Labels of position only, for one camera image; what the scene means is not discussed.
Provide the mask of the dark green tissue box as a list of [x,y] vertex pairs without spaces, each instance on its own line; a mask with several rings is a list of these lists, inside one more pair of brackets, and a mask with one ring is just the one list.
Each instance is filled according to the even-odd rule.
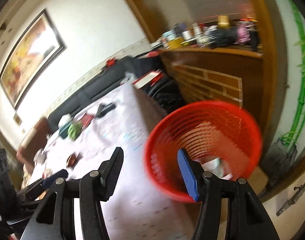
[[68,137],[68,129],[73,121],[70,114],[65,114],[61,117],[58,127],[59,127],[59,137],[66,139]]

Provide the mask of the red plastic trash basket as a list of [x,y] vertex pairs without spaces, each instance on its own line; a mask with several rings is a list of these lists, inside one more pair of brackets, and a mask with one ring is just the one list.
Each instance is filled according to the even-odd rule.
[[193,203],[177,163],[180,148],[201,164],[220,158],[233,180],[248,178],[261,157],[261,131],[245,109],[210,100],[181,107],[154,127],[144,150],[151,182],[168,198]]

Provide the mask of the green crumpled cloth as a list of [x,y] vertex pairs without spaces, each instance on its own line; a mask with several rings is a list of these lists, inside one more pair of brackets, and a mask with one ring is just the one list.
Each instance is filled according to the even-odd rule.
[[82,132],[83,124],[81,122],[73,122],[68,128],[67,135],[71,141],[76,140]]

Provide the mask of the red item on sofa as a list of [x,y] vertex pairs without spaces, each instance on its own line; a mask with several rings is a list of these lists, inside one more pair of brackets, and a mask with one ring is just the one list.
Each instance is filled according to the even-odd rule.
[[111,58],[111,59],[108,59],[106,61],[106,64],[105,64],[105,67],[107,68],[110,68],[111,66],[113,66],[114,64],[116,64],[118,60],[114,57],[114,58]]

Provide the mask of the black leather sofa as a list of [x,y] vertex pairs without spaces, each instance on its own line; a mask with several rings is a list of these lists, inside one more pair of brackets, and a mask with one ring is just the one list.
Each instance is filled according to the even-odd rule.
[[[85,85],[74,92],[68,99],[59,105],[49,116],[48,123],[51,134],[56,132],[59,127],[59,121],[65,114],[75,116],[88,105],[120,87],[122,79],[126,72],[135,74],[136,77],[142,77],[152,70],[165,70],[165,66],[159,56],[139,58],[125,56],[119,59],[116,64],[106,68],[103,74],[97,74]],[[126,102],[135,102],[140,105],[143,112],[147,112],[144,106],[148,103],[153,110],[159,105],[157,101],[146,95],[142,90],[133,88],[131,85],[124,86],[130,94],[126,96]]]

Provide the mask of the dark red snack wrapper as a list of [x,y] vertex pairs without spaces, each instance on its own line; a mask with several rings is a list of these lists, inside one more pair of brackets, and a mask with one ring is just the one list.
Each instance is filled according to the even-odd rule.
[[79,162],[79,160],[82,159],[82,153],[72,153],[66,161],[66,167],[67,168],[74,168],[76,164]]

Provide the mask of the red flat pouch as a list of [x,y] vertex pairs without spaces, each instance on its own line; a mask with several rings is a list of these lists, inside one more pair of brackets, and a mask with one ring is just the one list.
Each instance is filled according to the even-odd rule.
[[79,122],[82,124],[82,127],[84,129],[86,129],[89,124],[91,123],[91,121],[94,119],[94,115],[93,114],[88,114],[88,113],[85,113],[81,119],[79,120]]

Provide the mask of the framed horse painting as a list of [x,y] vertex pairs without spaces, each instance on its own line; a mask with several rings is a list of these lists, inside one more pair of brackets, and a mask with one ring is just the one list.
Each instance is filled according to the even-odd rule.
[[65,48],[47,9],[43,9],[21,34],[0,72],[0,84],[14,109]]

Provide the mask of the wooden brick-pattern counter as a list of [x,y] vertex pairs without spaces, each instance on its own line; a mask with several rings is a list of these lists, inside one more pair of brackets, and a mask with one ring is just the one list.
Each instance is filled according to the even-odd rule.
[[177,83],[187,103],[216,100],[244,108],[261,129],[263,56],[232,48],[159,49],[167,74]]

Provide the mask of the black pistol-shaped object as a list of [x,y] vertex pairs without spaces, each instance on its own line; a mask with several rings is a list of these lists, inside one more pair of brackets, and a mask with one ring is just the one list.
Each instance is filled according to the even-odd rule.
[[114,110],[116,108],[116,105],[112,102],[109,104],[101,103],[97,109],[96,118],[102,118],[110,111]]

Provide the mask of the small wall plaque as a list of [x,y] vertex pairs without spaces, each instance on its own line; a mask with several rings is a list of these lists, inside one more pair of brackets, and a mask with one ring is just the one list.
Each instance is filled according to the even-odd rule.
[[18,124],[18,126],[21,126],[22,120],[17,113],[14,114],[14,121],[16,122],[16,124]]

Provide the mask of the floral lilac tablecloth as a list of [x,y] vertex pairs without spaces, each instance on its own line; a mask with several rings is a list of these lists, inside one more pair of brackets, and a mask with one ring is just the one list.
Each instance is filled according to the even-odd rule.
[[32,181],[48,193],[24,239],[189,239],[193,226],[184,206],[164,197],[144,170],[144,146],[163,119],[162,109],[126,83],[75,116],[94,116],[76,137],[55,132],[35,155]]

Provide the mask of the white mug red logo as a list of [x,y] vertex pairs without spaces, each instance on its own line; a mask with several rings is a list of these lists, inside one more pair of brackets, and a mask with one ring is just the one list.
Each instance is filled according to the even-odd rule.
[[34,163],[43,164],[46,161],[46,158],[47,158],[47,152],[43,148],[41,148],[36,152],[34,156]]

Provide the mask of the yellow container on counter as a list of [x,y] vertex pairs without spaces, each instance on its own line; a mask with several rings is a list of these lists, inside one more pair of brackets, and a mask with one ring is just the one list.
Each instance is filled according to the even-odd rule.
[[182,37],[174,38],[167,42],[169,49],[177,49],[183,46],[184,39]]

